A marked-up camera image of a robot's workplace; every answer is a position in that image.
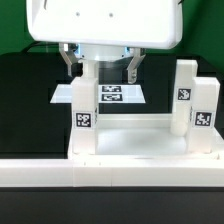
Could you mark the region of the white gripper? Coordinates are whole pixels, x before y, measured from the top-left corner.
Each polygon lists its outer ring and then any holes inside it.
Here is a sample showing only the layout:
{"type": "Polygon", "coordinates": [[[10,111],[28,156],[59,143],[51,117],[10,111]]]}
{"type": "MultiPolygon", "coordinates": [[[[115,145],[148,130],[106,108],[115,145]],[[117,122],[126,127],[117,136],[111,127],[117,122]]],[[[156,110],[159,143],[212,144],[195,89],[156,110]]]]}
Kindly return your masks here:
{"type": "Polygon", "coordinates": [[[26,0],[28,29],[37,41],[65,42],[59,52],[70,77],[82,75],[76,44],[138,47],[127,67],[128,83],[146,54],[172,49],[182,39],[180,0],[26,0]]]}

